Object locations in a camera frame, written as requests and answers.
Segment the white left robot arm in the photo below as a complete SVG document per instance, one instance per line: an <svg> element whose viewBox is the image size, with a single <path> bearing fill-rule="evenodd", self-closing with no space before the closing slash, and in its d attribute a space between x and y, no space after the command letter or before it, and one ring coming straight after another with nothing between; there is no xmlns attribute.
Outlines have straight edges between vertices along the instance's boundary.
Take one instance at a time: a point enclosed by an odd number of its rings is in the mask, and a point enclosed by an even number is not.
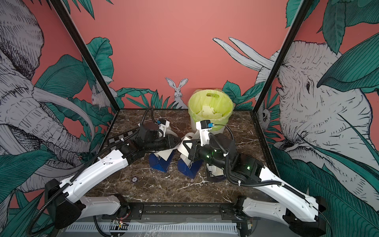
<svg viewBox="0 0 379 237"><path fill-rule="evenodd" d="M181 139L170 129L170 122L155 119L154 110L145 110L138 127L131 134L109 146L109 153L100 152L85 163L73 176L45 185L45 203L26 228L26 236L35 237L54 227L63 229L81 218L100 214L125 218L128 202L120 194L91 198L85 194L94 186L124 169L149 153L169 152L176 149Z"/></svg>

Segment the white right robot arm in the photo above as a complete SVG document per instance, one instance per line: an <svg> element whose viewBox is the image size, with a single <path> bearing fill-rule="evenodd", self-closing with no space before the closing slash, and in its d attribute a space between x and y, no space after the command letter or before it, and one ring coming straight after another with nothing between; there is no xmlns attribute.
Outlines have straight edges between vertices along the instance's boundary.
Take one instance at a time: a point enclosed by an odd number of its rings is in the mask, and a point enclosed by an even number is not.
<svg viewBox="0 0 379 237"><path fill-rule="evenodd" d="M240 197L234 206L237 217L265 218L286 225L301 237L320 237L329 222L323 215L326 200L307 195L289 185L256 158L239 153L233 136L212 133L214 124L198 122L195 137L185 136L178 151L192 162L204 161L219 168L233 185L257 189L275 202Z"/></svg>

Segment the dark takeout bag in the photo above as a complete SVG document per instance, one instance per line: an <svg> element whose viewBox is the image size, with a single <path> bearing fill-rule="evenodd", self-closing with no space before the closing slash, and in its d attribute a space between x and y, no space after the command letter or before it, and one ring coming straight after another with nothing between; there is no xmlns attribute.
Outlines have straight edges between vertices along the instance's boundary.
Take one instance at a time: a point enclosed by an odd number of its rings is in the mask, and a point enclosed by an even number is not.
<svg viewBox="0 0 379 237"><path fill-rule="evenodd" d="M207 181L214 183L221 182L226 179L224 176L224 170L222 168L211 166L209 164L206 165L206 175Z"/></svg>

